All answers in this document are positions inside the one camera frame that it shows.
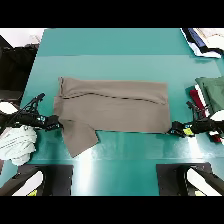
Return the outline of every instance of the red cloth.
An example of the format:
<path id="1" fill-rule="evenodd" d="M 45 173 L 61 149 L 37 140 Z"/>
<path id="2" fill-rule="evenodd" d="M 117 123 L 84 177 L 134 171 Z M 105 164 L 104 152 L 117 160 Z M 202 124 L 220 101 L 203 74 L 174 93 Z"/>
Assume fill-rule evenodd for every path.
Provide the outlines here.
<path id="1" fill-rule="evenodd" d="M 199 98 L 198 91 L 196 89 L 190 90 L 190 96 L 199 109 L 205 108 Z M 206 117 L 205 111 L 202 112 L 202 115 L 203 115 L 203 117 Z M 219 135 L 212 135 L 211 138 L 213 139 L 214 142 L 221 142 Z"/>

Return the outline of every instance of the dark green garment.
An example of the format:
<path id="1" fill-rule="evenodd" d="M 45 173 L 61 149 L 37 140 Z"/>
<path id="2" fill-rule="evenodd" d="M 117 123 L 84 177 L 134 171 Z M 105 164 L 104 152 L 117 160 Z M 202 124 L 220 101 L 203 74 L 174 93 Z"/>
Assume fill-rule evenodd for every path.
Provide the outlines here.
<path id="1" fill-rule="evenodd" d="M 209 112 L 214 114 L 224 110 L 224 77 L 218 78 L 197 78 L 205 103 L 210 105 Z"/>

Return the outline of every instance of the table surface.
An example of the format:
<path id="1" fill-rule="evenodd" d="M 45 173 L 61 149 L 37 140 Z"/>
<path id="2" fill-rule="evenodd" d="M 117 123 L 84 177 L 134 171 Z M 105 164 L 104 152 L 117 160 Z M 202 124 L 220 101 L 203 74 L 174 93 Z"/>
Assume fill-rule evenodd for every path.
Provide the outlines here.
<path id="1" fill-rule="evenodd" d="M 58 77 L 168 83 L 171 120 L 192 119 L 186 102 L 197 77 L 224 74 L 223 59 L 194 56 L 180 29 L 45 30 L 22 105 L 41 92 L 43 115 L 53 113 Z M 31 164 L 73 164 L 72 195 L 159 195 L 156 164 L 210 162 L 224 179 L 224 146 L 206 134 L 97 132 L 100 143 L 71 158 L 61 131 L 38 131 Z M 6 161 L 0 186 L 17 171 Z"/>

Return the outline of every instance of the brown garment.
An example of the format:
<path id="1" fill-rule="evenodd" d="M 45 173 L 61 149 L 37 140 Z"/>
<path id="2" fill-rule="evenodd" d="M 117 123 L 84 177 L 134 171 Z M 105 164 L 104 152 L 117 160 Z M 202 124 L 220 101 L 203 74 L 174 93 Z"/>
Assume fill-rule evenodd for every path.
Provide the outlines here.
<path id="1" fill-rule="evenodd" d="M 59 78 L 54 112 L 72 157 L 94 146 L 95 130 L 166 133 L 170 111 L 166 83 Z"/>

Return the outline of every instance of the teal table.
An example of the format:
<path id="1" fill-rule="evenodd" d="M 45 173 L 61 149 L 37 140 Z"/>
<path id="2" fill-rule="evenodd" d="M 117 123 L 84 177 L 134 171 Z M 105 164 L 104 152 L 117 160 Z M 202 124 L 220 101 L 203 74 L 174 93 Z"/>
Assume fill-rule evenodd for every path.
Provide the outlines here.
<path id="1" fill-rule="evenodd" d="M 179 29 L 45 30 L 22 105 L 41 92 L 44 115 L 53 113 L 58 77 L 168 83 L 171 120 L 192 119 L 186 102 L 196 77 L 224 74 L 223 59 L 196 57 Z M 156 164 L 210 162 L 224 179 L 224 145 L 196 138 L 97 132 L 100 143 L 71 158 L 61 131 L 38 132 L 31 164 L 73 164 L 72 195 L 159 195 Z M 0 185 L 17 171 L 7 161 Z"/>

